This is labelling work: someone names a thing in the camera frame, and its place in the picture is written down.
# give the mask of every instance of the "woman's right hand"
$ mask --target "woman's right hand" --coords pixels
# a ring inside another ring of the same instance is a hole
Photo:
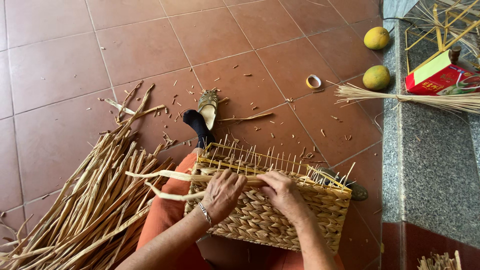
[[[303,200],[295,181],[277,171],[258,174],[257,178],[269,185],[261,187],[261,191],[293,226],[314,219],[314,214]]]

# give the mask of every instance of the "wrinkled hand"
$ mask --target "wrinkled hand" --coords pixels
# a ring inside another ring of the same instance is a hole
[[[292,225],[297,226],[313,218],[313,212],[303,200],[295,181],[277,171],[259,174],[257,178],[269,185],[261,187],[261,191],[270,198],[272,205],[280,210]]]
[[[243,186],[247,183],[245,175],[238,175],[230,169],[217,172],[208,183],[202,200],[212,224],[224,220],[237,206]]]

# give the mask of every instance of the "silver bracelet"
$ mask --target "silver bracelet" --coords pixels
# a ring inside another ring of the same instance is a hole
[[[207,210],[205,209],[205,207],[202,205],[201,202],[198,203],[198,206],[200,206],[200,209],[201,209],[202,212],[204,213],[205,218],[207,219],[208,223],[210,224],[210,227],[213,227],[213,225],[212,225],[212,219],[211,219],[210,216],[207,214]]]

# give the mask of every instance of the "red box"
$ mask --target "red box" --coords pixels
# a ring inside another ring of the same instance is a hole
[[[445,51],[409,74],[405,78],[407,92],[426,96],[480,92],[478,68],[461,57],[457,65],[452,64],[448,52]]]

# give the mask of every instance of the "terracotta floor tile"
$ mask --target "terracotta floor tile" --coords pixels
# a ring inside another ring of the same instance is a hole
[[[10,67],[8,52],[0,52],[0,119],[13,115],[12,91],[10,90]]]
[[[97,32],[114,86],[190,66],[168,19]]]
[[[280,2],[306,35],[347,24],[328,0],[312,0],[319,5],[298,0],[280,0]]]
[[[364,269],[380,255],[380,247],[357,210],[349,206],[338,253],[345,270]]]
[[[342,81],[363,74],[370,67],[381,64],[350,26],[308,38]]]
[[[356,162],[349,180],[357,181],[368,191],[369,197],[362,202],[351,201],[357,207],[373,235],[380,243],[382,241],[382,143],[378,143],[351,159],[335,166],[334,171],[346,175],[352,164]]]
[[[27,231],[30,233],[35,225],[42,219],[43,216],[50,210],[55,200],[60,195],[60,192],[50,194],[44,199],[38,199],[31,201],[25,205],[25,216],[29,218],[32,214],[32,218],[27,222]]]
[[[5,222],[5,225],[9,226],[10,228],[14,229],[17,232],[22,226],[23,222],[25,221],[24,208],[19,207],[14,210],[6,212],[5,216],[2,218],[2,221]],[[21,233],[21,237],[25,237],[25,236],[26,236],[26,229],[23,229]],[[8,230],[3,226],[0,226],[0,245],[6,244],[9,242],[3,239],[4,237],[8,237],[16,240],[16,236],[13,236],[10,230]],[[13,246],[0,248],[0,252],[10,252],[12,250],[13,250]]]
[[[97,98],[113,98],[112,90],[15,116],[24,200],[60,189],[90,153],[87,142],[95,145],[98,132],[116,127],[112,107]]]
[[[252,49],[228,8],[175,16],[170,21],[192,65]]]
[[[345,84],[350,83],[350,84],[353,84],[357,87],[368,90],[365,87],[365,85],[363,85],[362,79],[363,79],[363,75],[360,75],[356,78],[353,78],[351,80],[346,81]],[[377,122],[377,124],[380,125],[380,127],[383,129],[383,127],[384,127],[384,114],[383,114],[384,100],[382,98],[373,98],[373,99],[367,99],[367,100],[359,101],[359,104],[362,106],[362,108],[368,114],[372,123]]]
[[[161,0],[168,16],[224,7],[222,0]]]
[[[360,39],[363,40],[365,37],[365,34],[368,32],[368,30],[377,27],[377,26],[383,26],[383,20],[380,17],[375,17],[372,19],[367,19],[365,21],[358,22],[356,24],[352,25],[352,28],[357,34],[360,36]],[[383,60],[384,58],[384,50],[383,49],[375,49],[372,50],[377,57],[380,60]]]
[[[94,33],[10,50],[15,113],[110,87]]]
[[[256,1],[263,1],[263,0],[223,0],[223,2],[227,6],[256,2]]]
[[[7,49],[7,26],[5,25],[5,0],[0,0],[0,50]]]
[[[150,85],[155,83],[155,88],[150,94],[150,101],[146,104],[146,108],[165,105],[168,113],[172,115],[171,118],[169,118],[168,114],[165,113],[165,109],[161,109],[160,116],[153,117],[153,113],[150,113],[138,119],[132,125],[133,130],[137,130],[140,127],[137,143],[139,146],[143,146],[149,153],[153,153],[158,144],[165,144],[162,138],[163,132],[166,132],[170,138],[176,139],[178,141],[177,143],[182,143],[183,141],[197,137],[195,131],[185,124],[181,117],[178,117],[176,122],[174,121],[178,113],[182,110],[187,108],[198,109],[198,102],[195,102],[194,98],[199,99],[201,88],[195,74],[189,70],[190,69],[187,68],[144,79],[142,87],[127,104],[129,109],[133,111],[137,110],[142,101],[137,101],[136,98],[143,97]],[[138,81],[135,81],[115,87],[114,90],[117,99],[123,101],[127,96],[124,90],[130,92],[137,83]],[[195,92],[195,94],[190,95],[186,90]]]
[[[166,17],[158,0],[87,0],[96,30]]]
[[[172,162],[174,162],[176,165],[179,165],[180,162],[188,154],[190,154],[193,151],[193,149],[195,148],[195,145],[197,145],[197,139],[192,140],[192,145],[191,146],[189,146],[186,143],[185,143],[185,145],[182,144],[182,143],[176,144],[176,145],[170,147],[169,149],[161,151],[158,154],[157,159],[161,164],[168,157],[171,157],[173,159]]]
[[[303,36],[277,0],[257,1],[229,9],[254,49]]]
[[[193,69],[203,88],[217,87],[221,90],[218,92],[220,98],[230,98],[228,104],[221,103],[218,108],[220,119],[231,118],[233,115],[245,118],[285,102],[253,51],[195,66]]]
[[[9,48],[93,31],[84,0],[6,0]]]
[[[303,129],[302,125],[298,121],[297,117],[291,110],[291,108],[284,104],[280,107],[274,108],[267,112],[273,112],[274,115],[266,116],[264,118],[255,119],[244,121],[241,124],[231,124],[229,126],[221,126],[220,132],[217,132],[217,140],[225,139],[225,135],[228,134],[228,130],[230,133],[236,138],[239,139],[240,142],[238,143],[237,148],[250,150],[251,145],[255,146],[255,152],[259,154],[267,154],[269,148],[273,148],[275,146],[275,150],[273,151],[273,156],[276,157],[277,154],[280,154],[279,158],[282,158],[282,153],[285,153],[285,160],[288,160],[288,155],[290,154],[290,161],[293,161],[295,156],[296,162],[300,161],[300,154],[303,151],[303,148],[306,147],[305,153],[312,153],[315,156],[312,160],[323,160],[322,156],[319,153],[315,153],[313,151],[313,142],[308,136],[308,134]],[[254,127],[260,127],[261,129],[255,131]],[[233,142],[232,136],[229,135],[230,142]],[[262,165],[269,165],[270,160],[265,162],[265,160],[261,160],[260,163]]]
[[[356,23],[378,16],[378,5],[370,0],[331,0],[332,5],[349,23]]]
[[[381,134],[358,104],[334,104],[336,86],[296,100],[296,113],[321,153],[333,166],[378,142]],[[342,122],[337,122],[331,115]],[[352,135],[350,140],[345,136]]]
[[[0,186],[8,192],[0,195],[0,211],[6,211],[23,203],[20,175],[18,173],[17,146],[13,118],[0,120]]]
[[[258,56],[267,67],[282,93],[288,98],[299,98],[312,92],[305,80],[316,74],[323,89],[338,83],[332,69],[323,60],[306,37],[257,50]]]

